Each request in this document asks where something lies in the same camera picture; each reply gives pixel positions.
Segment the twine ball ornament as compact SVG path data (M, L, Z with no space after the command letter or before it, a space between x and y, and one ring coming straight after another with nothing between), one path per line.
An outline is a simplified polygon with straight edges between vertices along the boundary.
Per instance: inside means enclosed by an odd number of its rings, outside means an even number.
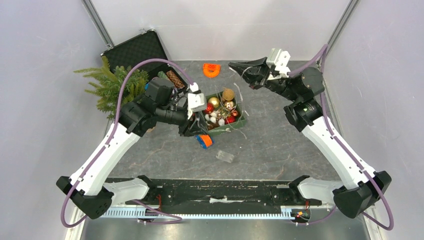
M225 101L232 101L235 98L236 94L232 89L225 88L222 91L221 96L222 96L222 99L225 100Z

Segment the orange plastic piece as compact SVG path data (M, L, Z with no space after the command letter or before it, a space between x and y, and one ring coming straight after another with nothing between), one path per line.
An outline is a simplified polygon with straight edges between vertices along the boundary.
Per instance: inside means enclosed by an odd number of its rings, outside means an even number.
M202 66L203 74L208 78L215 78L220 74L221 65L215 63L204 63Z

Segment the green ornament box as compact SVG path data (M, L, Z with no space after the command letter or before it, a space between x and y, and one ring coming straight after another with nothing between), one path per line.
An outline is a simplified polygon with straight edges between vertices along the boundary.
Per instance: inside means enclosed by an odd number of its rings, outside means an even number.
M220 100L220 106L215 108L211 114L205 114L203 111L207 129L211 137L240 130L247 123L247 114L243 112L242 102L239 101L241 98L235 95L232 101L225 101L222 98L222 92L206 96L207 103L211 97L217 97Z

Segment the clear battery box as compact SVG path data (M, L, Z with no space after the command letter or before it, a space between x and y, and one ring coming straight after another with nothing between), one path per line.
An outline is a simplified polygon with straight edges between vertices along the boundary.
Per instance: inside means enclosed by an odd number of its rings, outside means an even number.
M216 154L216 158L226 163L232 163L235 159L235 156L228 152L219 150Z

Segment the red glitter bauble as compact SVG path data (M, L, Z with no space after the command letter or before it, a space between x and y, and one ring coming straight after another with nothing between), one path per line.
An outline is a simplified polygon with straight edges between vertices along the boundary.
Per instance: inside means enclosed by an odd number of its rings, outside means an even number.
M205 114L211 114L215 110L215 107L212 103L207 103L206 109L204 110Z

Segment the gold bauble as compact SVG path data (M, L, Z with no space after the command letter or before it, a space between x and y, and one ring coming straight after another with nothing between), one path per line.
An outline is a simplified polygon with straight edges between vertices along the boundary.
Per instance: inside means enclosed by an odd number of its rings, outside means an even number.
M208 103L211 104L215 109L221 105L220 100L217 97L211 97L208 99Z

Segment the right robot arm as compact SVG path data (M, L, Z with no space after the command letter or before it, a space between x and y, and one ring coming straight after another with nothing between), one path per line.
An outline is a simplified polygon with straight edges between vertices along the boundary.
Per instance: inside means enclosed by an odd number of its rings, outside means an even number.
M267 88L290 103L284 107L289 123L308 138L337 172L339 181L298 177L289 187L295 204L319 200L335 205L346 217L356 218L379 201L392 179L386 171L377 172L356 154L337 132L316 97L325 90L322 72L310 64L284 73L284 63L266 57L230 62L229 68L257 90Z

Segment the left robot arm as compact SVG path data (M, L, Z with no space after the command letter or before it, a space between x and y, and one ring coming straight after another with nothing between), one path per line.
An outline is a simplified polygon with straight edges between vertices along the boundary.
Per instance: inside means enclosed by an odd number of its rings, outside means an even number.
M102 216L112 205L132 200L152 204L157 191L147 177L121 182L107 178L123 155L158 122L178 126L180 136L208 134L203 111L207 100L196 83L177 89L155 77L136 100L123 105L116 123L90 158L71 176L61 176L57 187L90 219Z

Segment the small green christmas tree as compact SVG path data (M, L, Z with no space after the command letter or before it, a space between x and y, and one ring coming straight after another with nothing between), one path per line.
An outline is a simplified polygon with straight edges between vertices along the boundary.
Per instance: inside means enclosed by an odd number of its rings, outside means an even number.
M115 72L111 72L109 60L101 57L101 67L89 67L75 70L74 73L82 74L84 78L94 79L88 84L91 89L85 89L86 93L98 97L96 108L107 114L108 120L114 120L117 112L118 98L122 84L132 68L117 66ZM148 83L148 73L144 70L136 69L125 84L121 106L133 101L137 96L145 92Z

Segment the black poker chip case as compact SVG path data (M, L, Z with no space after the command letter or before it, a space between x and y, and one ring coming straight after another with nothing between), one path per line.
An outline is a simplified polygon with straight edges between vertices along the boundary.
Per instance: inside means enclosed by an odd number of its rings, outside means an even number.
M149 59L164 59L167 54L161 43L158 33L154 29L149 29L127 41L124 41L100 54L106 57L109 62L109 69L115 72L116 67L132 68L140 62ZM164 78L168 78L178 89L187 87L187 82L182 76L168 63L152 62L147 63L139 68L141 71L148 73L148 80L155 77L161 77L164 73Z

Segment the blue orange toy car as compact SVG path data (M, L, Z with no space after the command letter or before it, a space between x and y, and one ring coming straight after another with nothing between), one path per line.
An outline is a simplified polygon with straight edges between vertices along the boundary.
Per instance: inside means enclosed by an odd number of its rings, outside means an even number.
M211 136L208 134L199 134L196 135L195 138L203 149L208 149L215 143Z

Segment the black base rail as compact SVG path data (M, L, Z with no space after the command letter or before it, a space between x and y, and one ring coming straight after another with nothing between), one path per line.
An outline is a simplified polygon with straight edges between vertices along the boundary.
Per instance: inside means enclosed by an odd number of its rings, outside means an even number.
M277 214L282 206L304 209L320 206L306 200L282 180L154 179L140 201L159 205L168 214Z

